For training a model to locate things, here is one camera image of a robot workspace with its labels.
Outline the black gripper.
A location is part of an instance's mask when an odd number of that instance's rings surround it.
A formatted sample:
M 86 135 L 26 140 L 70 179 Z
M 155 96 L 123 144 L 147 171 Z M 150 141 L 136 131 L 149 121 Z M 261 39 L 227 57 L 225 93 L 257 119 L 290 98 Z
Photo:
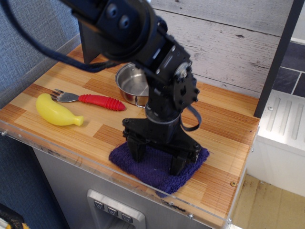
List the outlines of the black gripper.
M 143 159 L 147 145 L 173 155 L 170 166 L 173 176 L 181 173 L 186 162 L 197 161 L 201 146 L 183 131 L 178 119 L 170 124 L 158 124 L 148 118 L 125 118 L 122 124 L 123 136 L 136 162 Z

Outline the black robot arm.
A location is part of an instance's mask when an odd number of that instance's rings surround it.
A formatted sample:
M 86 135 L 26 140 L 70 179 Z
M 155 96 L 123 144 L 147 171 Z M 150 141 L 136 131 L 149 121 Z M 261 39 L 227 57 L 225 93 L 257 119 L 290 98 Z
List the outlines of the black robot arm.
M 125 119 L 124 136 L 132 157 L 141 161 L 147 146 L 172 155 L 170 173 L 196 162 L 200 145 L 187 135 L 181 114 L 199 90 L 188 52 L 167 33 L 145 0 L 67 0 L 79 22 L 100 37 L 97 50 L 116 63 L 132 62 L 149 86 L 144 119 Z

